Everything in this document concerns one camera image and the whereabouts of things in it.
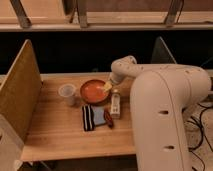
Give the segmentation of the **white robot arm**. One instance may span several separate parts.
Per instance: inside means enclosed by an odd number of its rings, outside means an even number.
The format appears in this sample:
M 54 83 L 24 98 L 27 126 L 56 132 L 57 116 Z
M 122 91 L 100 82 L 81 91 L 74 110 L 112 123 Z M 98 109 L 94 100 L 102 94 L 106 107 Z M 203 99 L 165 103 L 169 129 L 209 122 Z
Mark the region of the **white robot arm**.
M 139 64 L 132 56 L 111 64 L 108 82 L 134 79 L 130 113 L 138 171 L 192 171 L 182 110 L 211 90 L 202 68 L 175 63 Z

